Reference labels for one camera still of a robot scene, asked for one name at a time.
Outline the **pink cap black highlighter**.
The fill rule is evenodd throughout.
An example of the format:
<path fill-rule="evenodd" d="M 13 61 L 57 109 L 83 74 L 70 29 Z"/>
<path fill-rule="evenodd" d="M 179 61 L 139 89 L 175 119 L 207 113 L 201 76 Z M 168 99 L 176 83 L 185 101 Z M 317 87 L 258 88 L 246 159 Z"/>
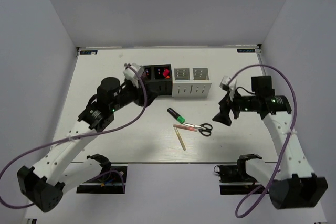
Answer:
<path fill-rule="evenodd" d="M 163 75 L 164 78 L 165 78 L 166 76 L 170 76 L 170 71 L 169 71 L 169 69 L 164 69 L 162 75 Z"/>

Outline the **green cap black highlighter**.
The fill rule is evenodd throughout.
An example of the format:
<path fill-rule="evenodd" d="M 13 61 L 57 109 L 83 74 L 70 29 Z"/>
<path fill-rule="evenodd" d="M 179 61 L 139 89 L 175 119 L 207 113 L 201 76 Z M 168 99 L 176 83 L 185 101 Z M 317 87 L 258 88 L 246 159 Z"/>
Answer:
<path fill-rule="evenodd" d="M 175 110 L 173 110 L 172 108 L 168 108 L 167 112 L 174 118 L 176 119 L 180 124 L 183 124 L 185 122 L 185 119 L 179 114 L 177 113 Z"/>

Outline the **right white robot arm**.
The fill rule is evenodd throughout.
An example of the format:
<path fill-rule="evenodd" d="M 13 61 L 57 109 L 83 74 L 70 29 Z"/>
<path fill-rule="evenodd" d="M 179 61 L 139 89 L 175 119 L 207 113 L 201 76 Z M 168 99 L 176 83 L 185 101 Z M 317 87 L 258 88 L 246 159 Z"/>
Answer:
<path fill-rule="evenodd" d="M 220 87 L 227 93 L 219 102 L 219 113 L 213 121 L 231 126 L 231 113 L 237 119 L 242 112 L 256 112 L 280 161 L 273 175 L 274 168 L 259 155 L 241 155 L 237 161 L 238 177 L 245 182 L 253 178 L 263 185 L 277 209 L 315 207 L 328 188 L 327 181 L 317 176 L 307 161 L 297 134 L 291 129 L 294 112 L 285 96 L 275 94 L 271 76 L 251 78 L 253 95 L 240 95 L 236 81 L 228 76 L 222 78 Z"/>

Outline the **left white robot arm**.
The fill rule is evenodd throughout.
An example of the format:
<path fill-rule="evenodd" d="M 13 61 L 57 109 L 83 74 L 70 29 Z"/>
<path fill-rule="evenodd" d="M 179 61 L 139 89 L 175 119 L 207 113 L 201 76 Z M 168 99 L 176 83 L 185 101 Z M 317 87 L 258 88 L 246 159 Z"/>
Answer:
<path fill-rule="evenodd" d="M 81 183 L 96 178 L 104 182 L 110 178 L 108 158 L 100 154 L 87 157 L 82 170 L 67 174 L 73 159 L 114 120 L 114 113 L 130 103 L 146 108 L 158 93 L 143 79 L 127 78 L 123 83 L 115 77 L 104 78 L 85 109 L 79 114 L 68 137 L 57 142 L 32 167 L 22 166 L 17 172 L 20 190 L 42 212 L 54 209 L 63 195 Z"/>

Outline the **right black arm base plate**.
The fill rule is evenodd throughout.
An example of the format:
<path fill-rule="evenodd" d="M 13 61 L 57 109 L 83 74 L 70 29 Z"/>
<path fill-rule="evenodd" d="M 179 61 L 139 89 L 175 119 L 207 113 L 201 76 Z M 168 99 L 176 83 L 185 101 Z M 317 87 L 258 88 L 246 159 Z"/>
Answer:
<path fill-rule="evenodd" d="M 247 195 L 255 189 L 254 194 L 261 194 L 264 190 L 251 176 L 241 175 L 236 165 L 216 165 L 214 174 L 219 177 L 221 195 Z"/>

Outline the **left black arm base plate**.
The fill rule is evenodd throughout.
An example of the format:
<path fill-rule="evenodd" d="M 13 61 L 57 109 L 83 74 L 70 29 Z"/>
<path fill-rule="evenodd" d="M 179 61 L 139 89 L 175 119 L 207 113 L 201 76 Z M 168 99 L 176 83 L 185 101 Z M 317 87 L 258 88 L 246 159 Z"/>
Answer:
<path fill-rule="evenodd" d="M 111 166 L 111 170 L 117 171 L 92 179 L 79 185 L 77 194 L 124 194 L 127 183 L 127 165 Z"/>

